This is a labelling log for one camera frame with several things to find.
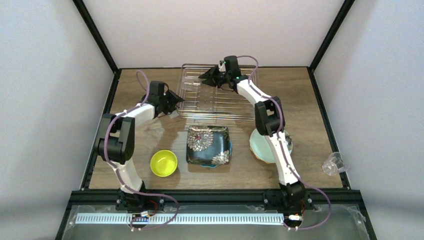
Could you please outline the clear plastic glass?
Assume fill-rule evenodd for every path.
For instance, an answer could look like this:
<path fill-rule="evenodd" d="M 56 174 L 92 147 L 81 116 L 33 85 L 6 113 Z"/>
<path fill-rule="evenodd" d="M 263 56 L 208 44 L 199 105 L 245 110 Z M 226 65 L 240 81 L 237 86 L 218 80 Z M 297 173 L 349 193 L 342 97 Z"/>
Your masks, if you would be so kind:
<path fill-rule="evenodd" d="M 185 97 L 195 97 L 200 89 L 201 81 L 197 78 L 184 78 L 182 80 L 182 91 Z"/>
<path fill-rule="evenodd" d="M 340 152 L 333 152 L 324 161 L 322 170 L 329 176 L 335 176 L 346 172 L 349 167 L 349 163 L 345 161 L 344 156 Z"/>

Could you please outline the metal wire dish rack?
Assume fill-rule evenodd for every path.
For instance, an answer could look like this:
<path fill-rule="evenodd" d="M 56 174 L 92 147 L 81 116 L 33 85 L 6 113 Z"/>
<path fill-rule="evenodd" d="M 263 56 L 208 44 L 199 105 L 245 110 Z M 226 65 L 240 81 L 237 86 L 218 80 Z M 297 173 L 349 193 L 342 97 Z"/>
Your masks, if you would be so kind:
<path fill-rule="evenodd" d="M 221 88 L 202 84 L 198 76 L 205 73 L 213 64 L 184 63 L 181 66 L 177 95 L 184 99 L 177 109 L 183 118 L 207 120 L 253 121 L 253 105 L 243 96 L 232 91 L 227 84 Z M 196 96 L 184 96 L 183 79 L 201 81 Z"/>

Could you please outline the black floral square plate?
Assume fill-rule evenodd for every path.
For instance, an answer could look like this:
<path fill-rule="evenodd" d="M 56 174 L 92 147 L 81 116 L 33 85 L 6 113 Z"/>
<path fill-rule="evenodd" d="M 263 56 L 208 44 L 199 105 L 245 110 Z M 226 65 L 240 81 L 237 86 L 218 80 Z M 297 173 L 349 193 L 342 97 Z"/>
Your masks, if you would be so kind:
<path fill-rule="evenodd" d="M 211 164 L 213 157 L 229 149 L 229 128 L 214 125 L 190 125 L 187 129 L 186 162 Z"/>

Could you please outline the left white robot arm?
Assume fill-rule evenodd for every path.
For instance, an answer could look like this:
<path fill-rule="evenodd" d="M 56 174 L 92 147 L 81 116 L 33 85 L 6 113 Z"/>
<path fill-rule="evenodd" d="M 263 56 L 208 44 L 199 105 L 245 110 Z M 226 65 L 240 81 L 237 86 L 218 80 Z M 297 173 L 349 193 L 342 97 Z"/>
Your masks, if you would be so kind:
<path fill-rule="evenodd" d="M 136 128 L 160 114 L 173 113 L 182 102 L 184 99 L 165 82 L 153 81 L 134 106 L 116 114 L 102 115 L 94 146 L 98 156 L 113 170 L 124 193 L 147 195 L 142 192 L 144 181 L 133 161 Z"/>

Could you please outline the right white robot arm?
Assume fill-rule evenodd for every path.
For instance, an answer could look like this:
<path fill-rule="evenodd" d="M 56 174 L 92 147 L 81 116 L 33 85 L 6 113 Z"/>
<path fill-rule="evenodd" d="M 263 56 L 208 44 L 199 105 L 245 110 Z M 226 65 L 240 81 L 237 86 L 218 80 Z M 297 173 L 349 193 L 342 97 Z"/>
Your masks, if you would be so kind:
<path fill-rule="evenodd" d="M 278 172 L 279 186 L 286 202 L 295 202 L 306 194 L 305 184 L 293 164 L 285 137 L 285 116 L 281 100 L 263 92 L 253 82 L 259 65 L 249 75 L 242 74 L 239 65 L 241 56 L 226 56 L 199 76 L 204 85 L 221 87 L 227 84 L 238 95 L 252 104 L 255 114 L 255 127 L 269 145 Z"/>

